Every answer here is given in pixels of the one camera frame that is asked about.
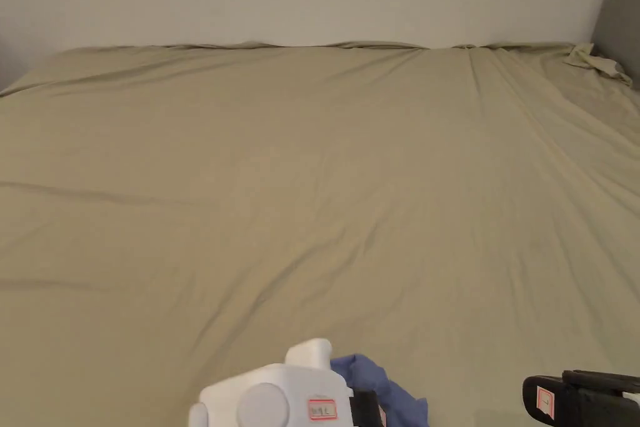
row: fitted sheet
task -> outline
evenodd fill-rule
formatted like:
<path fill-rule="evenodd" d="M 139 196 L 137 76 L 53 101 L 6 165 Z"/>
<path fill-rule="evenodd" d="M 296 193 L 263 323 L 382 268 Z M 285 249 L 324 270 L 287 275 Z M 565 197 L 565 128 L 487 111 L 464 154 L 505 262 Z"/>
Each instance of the fitted sheet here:
<path fill-rule="evenodd" d="M 0 424 L 185 425 L 313 337 L 434 427 L 640 374 L 637 93 L 570 46 L 358 47 L 80 49 L 0 94 Z"/>

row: black clamp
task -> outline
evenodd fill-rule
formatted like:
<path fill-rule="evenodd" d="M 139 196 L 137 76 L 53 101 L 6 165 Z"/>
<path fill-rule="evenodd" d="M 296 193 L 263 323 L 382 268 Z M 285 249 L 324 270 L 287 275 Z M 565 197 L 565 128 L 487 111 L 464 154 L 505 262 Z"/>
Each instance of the black clamp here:
<path fill-rule="evenodd" d="M 356 427 L 384 427 L 380 417 L 378 396 L 374 391 L 353 391 L 349 397 L 351 418 Z"/>
<path fill-rule="evenodd" d="M 557 427 L 640 427 L 636 394 L 640 377 L 581 370 L 529 377 L 522 384 L 529 415 Z"/>

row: label sticker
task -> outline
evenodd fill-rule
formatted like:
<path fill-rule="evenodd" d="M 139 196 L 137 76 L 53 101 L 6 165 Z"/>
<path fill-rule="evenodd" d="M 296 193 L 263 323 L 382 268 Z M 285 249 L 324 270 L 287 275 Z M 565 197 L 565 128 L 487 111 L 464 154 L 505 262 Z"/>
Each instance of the label sticker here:
<path fill-rule="evenodd" d="M 382 410 L 382 407 L 380 407 L 379 405 L 377 407 L 380 409 L 380 420 L 382 421 L 382 427 L 386 427 L 386 414 L 384 413 L 384 410 Z"/>
<path fill-rule="evenodd" d="M 337 421 L 338 411 L 336 401 L 333 399 L 310 399 L 309 420 L 311 421 Z"/>
<path fill-rule="evenodd" d="M 556 420 L 556 395 L 540 386 L 537 388 L 537 408 Z"/>

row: sheet wrinkle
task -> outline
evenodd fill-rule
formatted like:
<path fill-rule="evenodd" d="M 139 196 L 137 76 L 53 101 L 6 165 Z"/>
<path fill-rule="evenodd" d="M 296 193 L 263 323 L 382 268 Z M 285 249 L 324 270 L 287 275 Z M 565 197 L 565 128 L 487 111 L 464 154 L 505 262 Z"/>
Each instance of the sheet wrinkle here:
<path fill-rule="evenodd" d="M 567 272 L 572 279 L 572 286 L 575 287 L 578 293 L 578 296 L 582 301 L 582 304 L 585 306 L 585 308 L 589 312 L 589 319 L 588 319 L 587 325 L 589 326 L 591 337 L 592 339 L 595 340 L 601 352 L 603 352 L 608 358 L 610 358 L 611 355 L 609 354 L 608 349 L 601 341 L 603 337 L 604 320 L 602 319 L 601 315 L 599 315 L 599 310 L 594 305 L 591 296 L 587 294 L 587 292 L 584 290 L 584 287 L 579 282 L 579 275 L 576 272 L 574 263 L 571 261 L 569 248 L 566 245 L 564 236 L 562 235 L 561 229 L 558 225 L 558 220 L 555 217 L 552 218 L 552 225 L 554 230 L 554 238 L 556 239 L 556 242 L 560 248 L 562 257 L 564 258 L 565 265 L 567 267 Z"/>
<path fill-rule="evenodd" d="M 50 224 L 51 224 L 50 221 L 40 224 L 36 226 L 36 228 L 34 229 L 30 229 L 29 231 L 21 233 L 18 237 L 14 239 L 10 239 L 4 245 L 0 245 L 0 259 L 5 257 L 7 252 L 10 252 L 16 247 L 23 245 L 25 242 L 32 240 L 33 237 L 36 237 L 38 233 L 42 232 Z"/>
<path fill-rule="evenodd" d="M 353 267 L 354 263 L 358 260 L 358 252 L 359 246 L 356 245 L 351 249 L 347 258 L 342 263 L 339 263 L 336 268 L 326 271 L 325 273 L 314 279 L 314 289 L 309 292 L 308 295 L 302 297 L 302 299 L 300 300 L 300 306 L 303 308 L 312 300 L 315 300 L 318 297 L 328 293 L 336 285 L 336 283 L 340 281 L 341 277 Z"/>
<path fill-rule="evenodd" d="M 372 228 L 367 233 L 367 236 L 362 243 L 362 255 L 367 255 L 367 252 L 373 247 L 373 244 L 376 242 L 376 237 L 378 235 L 378 231 L 380 227 L 389 220 L 391 213 L 386 211 L 382 216 L 378 217 L 373 223 Z"/>
<path fill-rule="evenodd" d="M 411 279 L 410 283 L 403 284 L 400 287 L 400 292 L 398 292 L 397 295 L 393 296 L 391 298 L 391 301 L 386 304 L 386 306 L 383 305 L 382 302 L 380 302 L 380 309 L 378 309 L 374 317 L 380 321 L 384 321 L 390 315 L 397 314 L 398 308 L 403 303 L 403 301 L 408 299 L 409 295 L 418 290 L 418 288 L 420 287 L 420 282 L 417 282 L 416 280 L 417 279 Z"/>
<path fill-rule="evenodd" d="M 536 321 L 540 322 L 541 315 L 538 308 L 538 295 L 536 295 L 531 279 L 529 278 L 529 266 L 522 252 L 516 253 L 516 261 L 519 267 L 517 273 L 521 279 L 520 284 L 522 286 L 523 293 L 528 297 L 527 304 L 531 306 L 531 311 Z"/>
<path fill-rule="evenodd" d="M 35 278 L 0 278 L 0 292 L 24 292 L 37 290 L 68 290 L 85 292 L 108 292 L 107 289 L 89 283 L 72 281 L 50 281 Z"/>
<path fill-rule="evenodd" d="M 634 90 L 617 90 L 616 93 L 628 100 L 633 107 L 633 111 L 636 115 L 640 115 L 640 95 Z"/>
<path fill-rule="evenodd" d="M 378 82 L 382 81 L 383 79 L 386 79 L 386 78 L 390 77 L 394 72 L 400 70 L 407 63 L 409 63 L 412 60 L 415 60 L 416 58 L 418 58 L 421 53 L 422 53 L 422 51 L 409 51 L 409 52 L 404 53 L 404 54 L 406 54 L 406 58 L 400 59 L 399 62 L 397 64 L 391 66 L 391 68 L 389 68 L 388 71 L 381 73 L 380 75 L 378 75 L 377 77 L 369 80 L 368 82 L 365 82 L 364 86 L 376 85 Z"/>
<path fill-rule="evenodd" d="M 268 57 L 255 57 L 255 58 L 250 58 L 250 59 L 241 59 L 241 60 L 220 62 L 220 63 L 216 63 L 216 64 L 213 64 L 213 65 L 202 65 L 202 66 L 198 66 L 197 68 L 182 69 L 182 70 L 180 70 L 180 72 L 174 72 L 174 73 L 170 73 L 170 74 L 160 75 L 160 76 L 157 76 L 157 77 L 150 77 L 150 78 L 144 78 L 144 79 L 140 79 L 140 80 L 121 82 L 121 83 L 118 83 L 117 85 L 114 85 L 113 87 L 117 87 L 118 89 L 136 87 L 136 86 L 145 85 L 145 84 L 162 82 L 162 81 L 166 81 L 166 80 L 169 80 L 169 79 L 177 79 L 177 78 L 188 76 L 188 75 L 191 75 L 191 74 L 197 74 L 197 73 L 203 73 L 203 72 L 208 72 L 208 71 L 216 71 L 218 69 L 230 68 L 230 66 L 238 66 L 238 65 L 242 65 L 242 64 L 246 64 L 246 63 L 255 63 L 255 62 L 266 61 L 266 60 L 270 60 L 272 58 L 280 57 L 280 56 L 287 55 L 287 54 L 289 54 L 289 53 L 286 52 L 286 51 L 282 51 L 282 52 L 274 53 L 273 55 L 270 55 Z M 100 89 L 100 88 L 90 88 L 89 89 L 89 88 L 87 88 L 87 89 L 84 89 L 84 90 L 82 90 L 82 89 L 74 89 L 73 91 L 70 91 L 70 92 L 54 93 L 54 94 L 52 94 L 52 97 L 75 96 L 75 95 L 78 95 L 78 94 L 81 94 L 81 93 L 98 93 L 98 92 L 105 92 L 105 91 L 110 91 L 110 90 L 113 90 L 113 89 L 112 88 L 104 88 L 104 89 Z"/>
<path fill-rule="evenodd" d="M 476 104 L 480 106 L 481 116 L 486 115 L 486 105 L 484 103 L 484 97 L 482 96 L 482 87 L 480 87 L 480 79 L 478 77 L 478 71 L 474 65 L 474 49 L 466 50 L 467 58 L 469 59 L 469 70 L 471 71 L 471 77 L 473 79 L 474 87 L 476 88 Z"/>
<path fill-rule="evenodd" d="M 51 195 L 60 198 L 73 199 L 80 202 L 105 202 L 127 206 L 190 206 L 192 202 L 176 201 L 175 199 L 159 198 L 150 195 L 136 195 L 125 193 L 102 192 L 98 190 L 80 190 L 65 187 L 29 184 L 26 182 L 0 181 L 0 189 L 18 190 L 33 194 Z"/>
<path fill-rule="evenodd" d="M 362 62 L 361 64 L 352 66 L 351 68 L 345 69 L 343 71 L 340 71 L 336 74 L 331 74 L 327 77 L 325 77 L 322 80 L 322 83 L 331 83 L 331 82 L 335 82 L 337 80 L 342 80 L 345 77 L 348 76 L 352 76 L 354 74 L 358 74 L 358 73 L 362 73 L 363 71 L 366 71 L 368 69 L 373 68 L 374 66 L 377 66 L 378 64 L 384 64 L 392 59 L 396 59 L 396 58 L 403 58 L 407 53 L 413 53 L 414 50 L 413 49 L 401 49 L 399 52 L 398 51 L 394 51 L 393 53 L 384 56 L 384 57 L 380 57 L 380 58 L 375 58 L 373 60 L 369 60 L 366 62 Z"/>
<path fill-rule="evenodd" d="M 175 313 L 178 310 L 178 307 L 184 302 L 185 298 L 192 297 L 190 294 L 195 292 L 195 284 L 195 274 L 191 272 L 186 284 L 182 287 L 182 289 L 180 289 L 180 292 L 176 296 L 176 301 L 169 308 L 169 314 Z"/>
<path fill-rule="evenodd" d="M 242 332 L 254 319 L 255 314 L 260 306 L 268 301 L 271 296 L 282 287 L 282 285 L 296 270 L 304 265 L 305 262 L 308 262 L 309 260 L 313 259 L 313 257 L 319 255 L 319 253 L 327 250 L 331 246 L 338 244 L 344 237 L 344 234 L 345 232 L 343 231 L 335 238 L 331 238 L 325 242 L 321 242 L 304 249 L 289 264 L 287 264 L 284 269 L 280 270 L 273 278 L 271 278 L 270 281 L 265 285 L 265 287 L 263 287 L 258 292 L 258 295 L 248 306 L 248 309 L 239 315 L 238 320 L 236 321 L 229 334 L 224 338 L 224 341 L 211 353 L 206 361 L 204 371 L 208 371 L 211 366 L 219 364 L 221 362 L 226 353 L 228 353 L 231 346 L 236 342 L 238 337 L 242 335 Z"/>
<path fill-rule="evenodd" d="M 628 193 L 630 195 L 630 197 L 636 199 L 637 201 L 640 202 L 640 193 L 635 192 L 632 187 L 628 186 L 628 185 L 624 185 L 622 182 L 618 181 L 617 179 L 614 179 L 610 176 L 607 176 L 606 173 L 604 171 L 598 171 L 597 175 L 601 178 L 603 178 L 604 180 L 606 180 L 607 182 L 617 186 L 620 188 L 620 190 L 624 191 L 625 193 Z M 636 215 L 640 215 L 640 211 L 634 211 L 634 213 Z"/>
<path fill-rule="evenodd" d="M 609 179 L 607 176 L 605 176 L 603 173 L 598 172 L 597 176 L 594 176 L 592 178 L 593 182 L 596 183 L 596 185 L 599 187 L 599 189 L 601 189 L 602 193 L 607 196 L 609 199 L 611 199 L 611 201 L 613 201 L 615 204 L 617 204 L 617 206 L 623 211 L 623 212 L 632 212 L 633 215 L 635 215 L 636 217 L 640 216 L 640 196 L 637 195 L 633 190 L 631 190 L 630 188 L 623 186 L 622 184 L 620 184 L 619 182 L 613 180 L 613 179 Z M 625 203 L 623 201 L 622 198 L 620 198 L 620 195 L 618 195 L 618 193 L 614 193 L 612 191 L 612 189 L 608 188 L 606 186 L 606 183 L 609 183 L 615 187 L 618 187 L 622 192 L 632 196 L 633 201 L 628 203 Z"/>
<path fill-rule="evenodd" d="M 518 106 L 519 111 L 523 113 L 525 119 L 529 121 L 529 124 L 532 127 L 532 132 L 536 133 L 536 138 L 539 141 L 540 145 L 548 151 L 549 156 L 562 163 L 566 164 L 567 167 L 572 168 L 578 176 L 582 176 L 587 183 L 591 184 L 595 189 L 602 193 L 602 189 L 595 183 L 595 181 L 589 175 L 589 172 L 583 168 L 554 138 L 554 136 L 546 129 L 544 124 L 540 122 L 540 120 L 531 112 L 531 108 L 529 107 L 525 98 L 519 93 L 518 82 L 514 80 L 509 73 L 504 72 L 504 64 L 500 63 L 497 68 L 498 72 L 502 75 L 502 77 L 506 81 L 506 85 L 509 90 L 513 93 L 513 95 L 519 100 L 519 102 L 515 103 Z M 562 178 L 567 178 L 568 174 L 566 169 L 559 168 L 555 166 L 555 172 Z"/>
<path fill-rule="evenodd" d="M 621 284 L 626 287 L 629 292 L 635 297 L 637 304 L 640 304 L 640 285 L 635 282 L 635 280 L 629 275 L 629 273 L 624 271 L 624 268 L 620 266 L 619 262 L 613 255 L 611 248 L 609 248 L 609 246 L 602 241 L 597 226 L 595 226 L 589 215 L 585 213 L 582 206 L 576 201 L 576 198 L 574 198 L 574 196 L 572 195 L 566 194 L 566 199 L 572 206 L 574 206 L 574 209 L 579 214 L 587 231 L 589 232 L 589 235 L 591 236 L 592 241 L 594 241 L 597 246 L 601 248 L 601 251 L 605 254 L 605 257 L 607 257 L 609 264 L 613 267 L 613 269 L 619 276 L 618 280 L 621 281 Z"/>
<path fill-rule="evenodd" d="M 331 332 L 340 332 L 342 330 L 353 331 L 355 329 L 361 329 L 363 331 L 370 330 L 370 327 L 375 324 L 379 324 L 379 318 L 376 317 L 378 310 L 370 308 L 359 314 L 352 314 L 351 312 L 343 313 L 343 315 L 331 322 Z M 325 332 L 319 331 L 319 337 L 328 338 Z"/>
<path fill-rule="evenodd" d="M 575 109 L 576 111 L 580 112 L 583 115 L 586 115 L 588 118 L 593 119 L 593 121 L 595 121 L 599 126 L 603 127 L 605 130 L 608 130 L 615 138 L 617 138 L 618 140 L 620 140 L 623 143 L 628 143 L 628 146 L 630 148 L 637 149 L 638 146 L 640 146 L 640 143 L 635 143 L 632 139 L 622 135 L 618 130 L 616 130 L 612 126 L 604 123 L 601 118 L 595 116 L 595 114 L 593 114 L 589 110 L 584 109 L 580 105 L 576 104 L 573 100 L 569 99 L 565 95 L 565 93 L 562 91 L 562 89 L 560 87 L 558 87 L 556 84 L 554 84 L 553 81 L 551 80 L 554 77 L 553 74 L 545 71 L 544 73 L 545 73 L 546 76 L 542 76 L 535 69 L 532 69 L 531 66 L 527 62 L 523 61 L 521 58 L 518 58 L 517 56 L 512 56 L 512 55 L 508 56 L 507 58 L 509 58 L 510 61 L 514 62 L 520 68 L 523 68 L 524 70 L 526 70 L 529 74 L 532 74 L 532 76 L 535 76 L 536 78 L 543 80 L 546 83 L 546 85 L 552 91 L 554 91 L 559 98 L 561 98 L 565 102 L 567 102 L 567 104 L 570 105 L 571 108 Z M 600 85 L 604 84 L 604 82 L 606 80 L 605 78 L 603 78 L 602 76 L 597 75 L 594 71 L 588 71 L 588 72 L 593 73 L 595 75 L 598 84 L 600 84 Z M 576 129 L 580 130 L 580 132 L 589 133 L 594 139 L 597 139 L 598 141 L 604 141 L 605 143 L 610 145 L 611 148 L 614 149 L 615 151 L 617 151 L 619 153 L 621 152 L 620 151 L 620 147 L 618 145 L 612 144 L 610 141 L 608 141 L 608 139 L 603 138 L 603 136 L 597 135 L 597 134 L 593 133 L 591 130 L 584 129 L 581 126 L 578 126 L 576 123 L 570 122 L 570 120 L 568 118 L 566 118 L 565 116 L 557 114 L 557 117 L 561 118 L 565 123 L 567 123 L 567 125 L 570 125 L 573 128 L 576 128 Z M 624 152 L 623 154 L 626 155 L 626 156 L 633 156 L 633 153 Z"/>
<path fill-rule="evenodd" d="M 3 97 L 8 97 L 10 95 L 13 95 L 14 93 L 19 93 L 25 90 L 30 90 L 38 87 L 66 86 L 66 85 L 75 85 L 75 84 L 84 83 L 84 82 L 111 82 L 115 79 L 121 79 L 123 77 L 125 78 L 131 77 L 131 76 L 137 77 L 140 75 L 144 75 L 155 69 L 160 69 L 163 66 L 174 64 L 174 63 L 181 63 L 188 59 L 189 59 L 188 56 L 183 56 L 183 57 L 171 58 L 167 60 L 153 61 L 153 62 L 142 64 L 142 65 L 132 66 L 131 68 L 128 68 L 128 69 L 110 71 L 110 72 L 105 72 L 101 74 L 94 74 L 86 77 L 78 77 L 74 79 L 65 79 L 65 80 L 57 80 L 57 81 L 49 81 L 49 82 L 41 82 L 41 83 L 32 83 L 32 84 L 28 84 L 21 87 L 8 88 L 0 92 L 0 99 Z"/>
<path fill-rule="evenodd" d="M 572 49 L 574 49 L 576 46 L 574 44 L 567 44 L 567 43 L 537 43 L 537 44 L 510 44 L 510 43 L 499 43 L 499 44 L 489 44 L 487 46 L 473 46 L 473 45 L 460 45 L 460 46 L 455 46 L 453 47 L 453 49 L 464 49 L 464 50 L 469 50 L 469 49 L 478 49 L 478 48 L 483 48 L 483 49 L 489 49 L 492 51 L 504 51 L 506 53 L 513 53 L 513 52 L 517 52 L 517 53 L 529 53 L 529 54 L 541 54 L 544 51 L 550 51 L 552 53 L 557 53 L 558 55 L 562 55 L 564 58 L 566 58 L 568 56 L 568 54 L 571 52 Z M 359 42 L 349 42 L 349 43 L 337 43 L 337 44 L 328 44 L 325 46 L 315 46 L 315 47 L 287 47 L 287 46 L 275 46 L 275 45 L 270 45 L 270 44 L 262 44 L 262 43 L 243 43 L 243 44 L 237 44 L 237 45 L 230 45 L 230 46 L 208 46 L 208 45 L 193 45 L 193 46 L 189 46 L 189 45 L 177 45 L 177 46 L 149 46 L 148 48 L 151 49 L 157 49 L 158 51 L 161 51 L 162 49 L 165 49 L 167 51 L 177 51 L 180 49 L 184 49 L 185 51 L 191 51 L 191 50 L 197 50 L 197 49 L 210 49 L 210 50 L 215 50 L 215 51 L 219 51 L 221 53 L 236 53 L 238 51 L 241 50 L 245 50 L 245 51 L 255 51 L 255 50 L 268 50 L 268 49 L 312 49 L 312 48 L 316 48 L 316 49 L 327 49 L 327 48 L 336 48 L 336 49 L 345 49 L 345 50 L 393 50 L 393 51 L 419 51 L 419 52 L 428 52 L 430 49 L 425 48 L 423 46 L 417 46 L 417 45 L 413 45 L 413 44 L 401 44 L 401 43 L 359 43 Z M 76 49 L 79 52 L 85 52 L 85 53 L 98 53 L 98 52 L 113 52 L 113 51 L 117 51 L 117 50 L 127 50 L 127 49 L 138 49 L 135 53 L 136 54 L 142 54 L 144 52 L 140 51 L 140 49 L 144 49 L 144 48 L 140 48 L 140 47 L 135 47 L 135 46 L 116 46 L 116 47 L 109 47 L 109 48 L 84 48 L 84 49 Z M 168 59 L 166 61 L 162 61 L 162 62 L 167 62 L 167 63 L 173 63 L 176 61 L 182 61 L 183 59 L 194 59 L 194 57 L 192 56 L 185 56 L 182 59 Z M 126 69 L 126 70 L 120 70 L 117 72 L 111 72 L 111 73 L 104 73 L 104 74 L 97 74 L 97 76 L 103 76 L 103 75 L 121 75 L 126 73 L 127 71 L 131 71 L 131 73 L 133 75 L 137 75 L 136 73 L 136 69 L 138 67 L 135 66 L 134 68 L 131 69 Z M 597 76 L 599 76 L 600 78 L 603 78 L 602 75 L 596 73 Z M 70 81 L 72 82 L 78 82 L 78 81 L 82 81 L 83 78 L 80 79 L 72 79 Z M 29 89 L 33 89 L 39 86 L 47 86 L 50 84 L 58 84 L 58 83 L 63 83 L 65 81 L 51 81 L 51 82 L 45 82 L 45 83 L 31 83 L 31 84 L 25 84 L 22 86 L 16 86 L 16 87 L 8 87 L 5 90 L 0 91 L 0 99 L 3 97 L 8 97 L 9 95 L 12 95 L 14 93 L 19 93 L 21 91 L 25 91 L 25 90 L 29 90 Z"/>
<path fill-rule="evenodd" d="M 515 314 L 515 318 L 516 318 L 516 326 L 518 330 L 522 331 L 523 329 L 522 325 L 524 324 L 524 316 L 523 316 L 523 313 L 521 312 L 522 307 L 521 307 L 521 302 L 519 302 L 519 300 L 521 299 L 519 298 L 518 289 L 516 288 L 516 281 L 514 278 L 514 269 L 510 268 L 509 266 L 506 266 L 504 271 L 506 272 L 505 276 L 509 281 L 509 294 L 511 295 L 511 305 L 513 307 L 512 311 Z"/>
<path fill-rule="evenodd" d="M 217 308 L 213 311 L 213 314 L 209 316 L 205 324 L 202 326 L 201 330 L 197 332 L 196 339 L 191 346 L 192 354 L 195 352 L 198 346 L 202 343 L 203 339 L 205 338 L 209 330 L 214 326 L 215 322 L 218 320 L 220 315 L 222 315 L 223 312 L 225 312 L 225 309 L 228 307 L 233 297 L 237 295 L 238 289 L 243 284 L 246 283 L 249 275 L 251 274 L 251 271 L 254 270 L 256 267 L 260 266 L 261 263 L 262 261 L 258 262 L 257 265 L 249 264 L 246 268 L 241 270 L 238 275 L 234 277 L 229 288 L 225 289 L 224 294 L 222 294 L 222 298 L 220 299 L 220 302 L 218 302 Z"/>
<path fill-rule="evenodd" d="M 608 188 L 605 187 L 603 183 L 598 179 L 598 178 L 605 178 L 602 173 L 600 173 L 595 169 L 593 171 L 590 171 L 586 168 L 583 168 L 568 153 L 564 153 L 564 154 L 567 156 L 567 158 L 571 160 L 572 163 L 574 163 L 574 165 L 576 165 L 579 168 L 580 173 L 582 173 L 585 180 L 588 181 L 587 185 L 590 185 L 595 193 L 597 193 L 598 195 L 601 195 L 604 201 L 609 202 L 612 205 L 615 205 L 619 208 L 623 208 L 623 209 L 626 208 L 626 206 L 621 201 L 621 199 L 617 195 L 611 193 L 608 190 Z M 563 180 L 566 180 L 567 176 L 565 172 L 561 171 L 560 169 L 557 169 L 557 174 L 560 175 L 560 177 L 562 177 Z"/>
<path fill-rule="evenodd" d="M 315 170 L 315 182 L 313 187 L 313 199 L 314 205 L 318 205 L 318 199 L 320 197 L 320 188 L 324 181 L 324 172 L 326 169 L 326 161 L 328 155 L 326 154 L 326 150 L 322 151 L 322 160 L 320 160 L 320 167 Z"/>

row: blue cloth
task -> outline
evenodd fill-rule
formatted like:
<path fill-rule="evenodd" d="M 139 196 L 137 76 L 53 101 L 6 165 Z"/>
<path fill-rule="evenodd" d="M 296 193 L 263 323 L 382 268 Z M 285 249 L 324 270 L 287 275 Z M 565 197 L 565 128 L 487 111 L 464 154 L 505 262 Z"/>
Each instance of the blue cloth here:
<path fill-rule="evenodd" d="M 351 389 L 375 391 L 386 414 L 387 427 L 429 427 L 427 399 L 412 397 L 365 355 L 356 353 L 334 358 L 331 369 L 343 376 Z"/>

